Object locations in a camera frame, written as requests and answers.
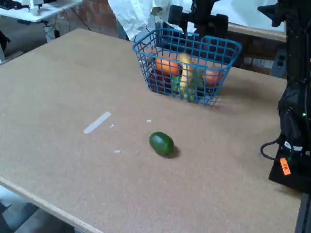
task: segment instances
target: blue wire basket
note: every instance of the blue wire basket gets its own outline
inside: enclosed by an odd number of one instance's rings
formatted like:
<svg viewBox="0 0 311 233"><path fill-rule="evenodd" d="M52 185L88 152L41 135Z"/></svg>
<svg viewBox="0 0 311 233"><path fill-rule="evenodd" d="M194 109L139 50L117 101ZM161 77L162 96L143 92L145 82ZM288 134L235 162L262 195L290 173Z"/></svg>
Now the blue wire basket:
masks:
<svg viewBox="0 0 311 233"><path fill-rule="evenodd" d="M242 46L213 36L155 29L133 46L149 89L209 105Z"/></svg>

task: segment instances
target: metal stand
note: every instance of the metal stand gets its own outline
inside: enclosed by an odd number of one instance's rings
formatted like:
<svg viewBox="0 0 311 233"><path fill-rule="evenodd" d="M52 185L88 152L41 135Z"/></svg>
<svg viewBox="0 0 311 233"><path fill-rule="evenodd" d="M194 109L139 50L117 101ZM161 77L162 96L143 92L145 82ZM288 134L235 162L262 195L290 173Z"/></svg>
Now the metal stand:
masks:
<svg viewBox="0 0 311 233"><path fill-rule="evenodd" d="M0 65L1 63L3 63L5 61L5 56L4 56L4 52L0 46Z"/></svg>
<svg viewBox="0 0 311 233"><path fill-rule="evenodd" d="M301 198L295 233L311 232L311 197L308 194L303 194Z"/></svg>

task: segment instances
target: black cable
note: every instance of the black cable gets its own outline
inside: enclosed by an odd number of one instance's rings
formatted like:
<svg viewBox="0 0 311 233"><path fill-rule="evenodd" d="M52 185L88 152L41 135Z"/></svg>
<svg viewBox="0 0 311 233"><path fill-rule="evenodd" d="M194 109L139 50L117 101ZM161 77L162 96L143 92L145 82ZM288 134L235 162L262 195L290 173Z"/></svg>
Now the black cable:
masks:
<svg viewBox="0 0 311 233"><path fill-rule="evenodd" d="M67 22L68 22L68 32L70 32L70 28L71 28L71 26L70 26L70 21L69 21L69 17L68 17L68 14L67 14L67 11L61 6L61 5L58 5L60 8L62 8L63 9L63 11L64 11L64 13L66 14L66 18L67 18ZM53 8L53 6L42 6L43 8Z"/></svg>
<svg viewBox="0 0 311 233"><path fill-rule="evenodd" d="M52 28L49 30L49 31L44 31L45 35L47 35L49 38L51 39L56 39L55 36L54 37L51 37L48 33L50 33L51 31L53 31L54 29L56 29L56 20L57 20L57 15L55 16L55 20L54 20L54 24L52 26ZM46 27L51 27L51 25L48 25L47 22L45 23L45 28Z"/></svg>
<svg viewBox="0 0 311 233"><path fill-rule="evenodd" d="M270 157L269 155L265 154L263 152L263 149L266 147L266 146L269 146L269 145L273 145L275 143L277 143L279 140L279 138L277 138L276 140L272 141L272 142L267 142L265 144L263 144L261 147L260 147L260 153L262 154L263 157L265 157L266 159L270 159L270 160L274 160L274 158Z"/></svg>
<svg viewBox="0 0 311 233"><path fill-rule="evenodd" d="M68 17L67 11L64 8L62 8L62 9L64 10L64 12L66 14L66 18L67 18L67 22L68 22L68 32L70 32L70 21L69 21L69 17Z"/></svg>
<svg viewBox="0 0 311 233"><path fill-rule="evenodd" d="M83 19L81 19L81 17L75 12L75 10L73 8L71 10L76 14L76 16L81 20L81 22L83 22L83 24L87 27L87 29L92 31L91 28L89 28L89 26L83 21Z"/></svg>

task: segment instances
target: table leg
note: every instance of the table leg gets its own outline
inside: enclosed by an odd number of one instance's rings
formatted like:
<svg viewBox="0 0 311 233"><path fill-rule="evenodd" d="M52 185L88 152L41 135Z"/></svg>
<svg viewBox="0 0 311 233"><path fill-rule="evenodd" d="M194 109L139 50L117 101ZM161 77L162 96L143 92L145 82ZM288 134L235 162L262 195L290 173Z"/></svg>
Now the table leg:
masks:
<svg viewBox="0 0 311 233"><path fill-rule="evenodd" d="M0 214L0 229L2 233L12 233L2 214Z"/></svg>
<svg viewBox="0 0 311 233"><path fill-rule="evenodd" d="M55 26L54 25L44 26L43 29L44 29L45 37L48 43L55 39L55 35L54 35Z"/></svg>
<svg viewBox="0 0 311 233"><path fill-rule="evenodd" d="M3 63L4 61L5 61L4 52L0 46L0 64Z"/></svg>
<svg viewBox="0 0 311 233"><path fill-rule="evenodd" d="M303 194L301 198L295 233L308 233L311 231L311 197Z"/></svg>

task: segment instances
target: orange tag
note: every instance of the orange tag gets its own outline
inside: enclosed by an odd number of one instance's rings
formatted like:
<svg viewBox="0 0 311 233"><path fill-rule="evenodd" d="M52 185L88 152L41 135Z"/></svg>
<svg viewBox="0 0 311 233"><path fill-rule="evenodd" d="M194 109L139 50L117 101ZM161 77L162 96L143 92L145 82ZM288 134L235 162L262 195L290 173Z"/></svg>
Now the orange tag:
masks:
<svg viewBox="0 0 311 233"><path fill-rule="evenodd" d="M281 158L280 162L281 162L281 166L282 166L284 175L290 175L291 171L290 171L290 168L288 167L286 159Z"/></svg>

